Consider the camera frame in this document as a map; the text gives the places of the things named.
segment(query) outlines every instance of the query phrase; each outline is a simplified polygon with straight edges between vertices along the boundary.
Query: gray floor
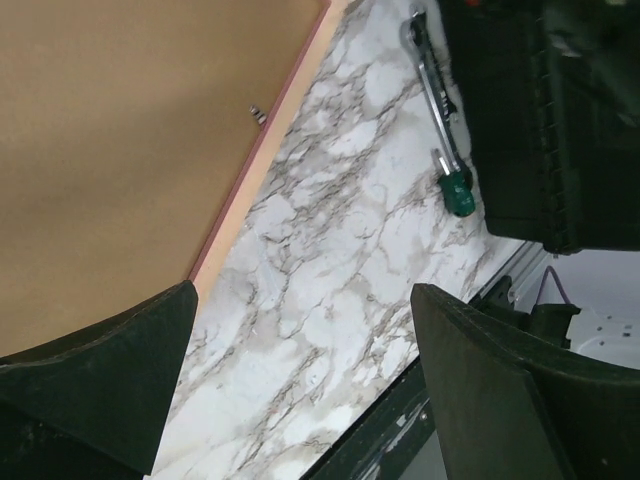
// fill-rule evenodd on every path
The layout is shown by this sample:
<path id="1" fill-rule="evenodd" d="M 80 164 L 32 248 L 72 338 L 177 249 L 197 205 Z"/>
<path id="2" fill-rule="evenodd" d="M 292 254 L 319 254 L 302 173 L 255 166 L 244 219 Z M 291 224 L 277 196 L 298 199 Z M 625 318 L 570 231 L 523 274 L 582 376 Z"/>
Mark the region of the gray floor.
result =
<path id="1" fill-rule="evenodd" d="M 447 480 L 437 432 L 424 444 L 400 480 Z"/>

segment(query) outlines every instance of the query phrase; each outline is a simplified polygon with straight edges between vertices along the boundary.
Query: hand tool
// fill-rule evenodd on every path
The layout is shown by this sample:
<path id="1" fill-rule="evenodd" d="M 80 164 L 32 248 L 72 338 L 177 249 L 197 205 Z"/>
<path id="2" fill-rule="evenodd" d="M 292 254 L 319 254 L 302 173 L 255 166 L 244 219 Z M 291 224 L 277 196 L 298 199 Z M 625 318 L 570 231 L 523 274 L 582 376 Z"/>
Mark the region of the hand tool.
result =
<path id="1" fill-rule="evenodd" d="M 458 109 L 447 93 L 429 39 L 427 12 L 423 6 L 412 7 L 411 18 L 402 24 L 401 38 L 418 70 L 442 144 L 442 152 L 435 149 L 432 156 L 443 170 L 438 184 L 444 195 L 445 206 L 454 215 L 466 217 L 475 211 L 471 194 L 473 177 L 469 167 L 460 158 L 451 134 L 450 122 L 456 120 Z"/>

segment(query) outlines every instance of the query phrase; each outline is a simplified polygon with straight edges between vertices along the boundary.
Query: marble countertop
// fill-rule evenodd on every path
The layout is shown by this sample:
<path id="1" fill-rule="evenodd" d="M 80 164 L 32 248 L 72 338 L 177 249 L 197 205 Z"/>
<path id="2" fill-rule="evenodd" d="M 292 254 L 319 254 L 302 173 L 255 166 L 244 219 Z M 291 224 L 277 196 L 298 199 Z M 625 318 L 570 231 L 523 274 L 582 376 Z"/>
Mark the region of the marble countertop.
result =
<path id="1" fill-rule="evenodd" d="M 481 202 L 444 211 L 409 6 L 365 0 L 336 33 L 197 318 L 154 480 L 298 478 L 416 357 L 413 284 L 467 300 L 520 246 Z"/>

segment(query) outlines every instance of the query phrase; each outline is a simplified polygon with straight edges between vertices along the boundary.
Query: cardboard panel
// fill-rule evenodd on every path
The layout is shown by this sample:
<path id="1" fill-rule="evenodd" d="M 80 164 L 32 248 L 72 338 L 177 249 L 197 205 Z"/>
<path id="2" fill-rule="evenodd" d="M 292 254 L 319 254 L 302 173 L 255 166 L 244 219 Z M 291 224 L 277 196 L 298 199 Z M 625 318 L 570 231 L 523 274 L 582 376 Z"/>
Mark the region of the cardboard panel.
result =
<path id="1" fill-rule="evenodd" d="M 2 356 L 187 278 L 324 4 L 0 4 Z"/>

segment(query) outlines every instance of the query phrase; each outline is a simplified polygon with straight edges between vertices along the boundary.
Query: black toolbox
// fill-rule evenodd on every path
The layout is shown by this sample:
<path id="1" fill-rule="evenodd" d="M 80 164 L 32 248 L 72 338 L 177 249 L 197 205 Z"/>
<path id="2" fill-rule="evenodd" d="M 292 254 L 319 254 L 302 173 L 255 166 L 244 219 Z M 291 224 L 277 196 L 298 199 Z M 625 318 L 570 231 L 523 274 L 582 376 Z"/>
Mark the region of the black toolbox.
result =
<path id="1" fill-rule="evenodd" d="M 502 15 L 475 3 L 440 10 L 488 230 L 553 253 L 640 250 L 640 129 L 587 62 L 551 45 L 542 2 Z"/>

